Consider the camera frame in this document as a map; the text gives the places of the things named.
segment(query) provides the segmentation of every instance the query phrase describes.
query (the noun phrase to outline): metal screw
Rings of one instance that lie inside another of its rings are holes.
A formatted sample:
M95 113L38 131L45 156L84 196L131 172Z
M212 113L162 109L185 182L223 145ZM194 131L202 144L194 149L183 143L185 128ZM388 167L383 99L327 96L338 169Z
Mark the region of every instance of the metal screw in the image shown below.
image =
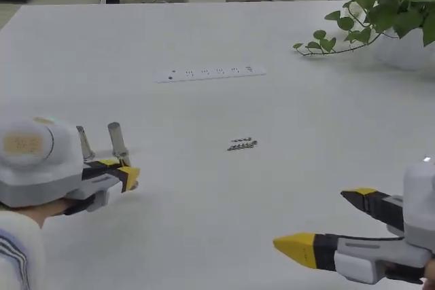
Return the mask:
M250 143L237 144L237 145L230 146L227 149L227 151L236 151L238 149L252 149L257 144L258 144L257 141L252 141Z
M233 139L233 140L231 141L231 143L249 142L250 140L252 140L251 137L247 137L246 139Z

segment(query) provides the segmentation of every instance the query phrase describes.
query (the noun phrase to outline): gripper jaw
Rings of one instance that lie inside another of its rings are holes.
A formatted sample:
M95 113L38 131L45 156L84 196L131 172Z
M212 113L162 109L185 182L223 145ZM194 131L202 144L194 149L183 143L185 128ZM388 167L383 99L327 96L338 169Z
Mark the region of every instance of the gripper jaw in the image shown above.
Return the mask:
M403 199L372 188L343 190L341 195L358 210L400 232L403 225Z
M276 249L299 264L338 272L357 283L382 278L421 284L431 253L403 238L357 238L336 234L295 234L273 241Z

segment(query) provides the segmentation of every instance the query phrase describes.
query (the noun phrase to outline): white table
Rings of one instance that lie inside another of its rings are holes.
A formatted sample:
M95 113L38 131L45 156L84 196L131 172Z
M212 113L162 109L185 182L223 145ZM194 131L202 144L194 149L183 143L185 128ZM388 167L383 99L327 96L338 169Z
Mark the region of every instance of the white table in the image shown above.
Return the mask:
M23 6L0 31L1 116L81 124L96 150L119 121L142 168L137 191L47 223L47 290L367 289L297 265L272 239L389 235L339 192L401 193L404 168L434 150L435 83L363 52L293 54L315 29L336 32L322 20L335 6ZM268 75L153 82L162 69L237 62ZM226 151L247 136L255 149Z

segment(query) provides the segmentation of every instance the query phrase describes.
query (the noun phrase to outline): screw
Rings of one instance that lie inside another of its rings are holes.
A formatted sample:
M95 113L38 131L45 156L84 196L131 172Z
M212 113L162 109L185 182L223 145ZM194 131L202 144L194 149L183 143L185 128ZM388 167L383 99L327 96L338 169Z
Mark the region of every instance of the screw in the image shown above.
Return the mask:
M250 140L252 140L251 137L247 137L246 139L234 139L234 140L231 141L231 143L249 142Z

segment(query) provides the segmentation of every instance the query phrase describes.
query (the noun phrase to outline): robotic arm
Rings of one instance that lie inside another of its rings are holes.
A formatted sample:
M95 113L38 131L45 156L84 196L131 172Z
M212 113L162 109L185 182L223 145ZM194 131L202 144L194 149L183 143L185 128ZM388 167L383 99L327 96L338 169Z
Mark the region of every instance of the robotic arm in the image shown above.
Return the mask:
M59 198L77 200L66 215L107 204L109 188L135 189L139 169L130 166L119 123L108 126L117 160L92 161L81 126L44 118L0 124L0 203L35 206Z
M341 192L398 237L301 233L275 239L275 248L308 268L338 272L358 283L373 285L385 277L422 284L435 253L434 190L435 159L425 158L406 170L403 198L368 188Z

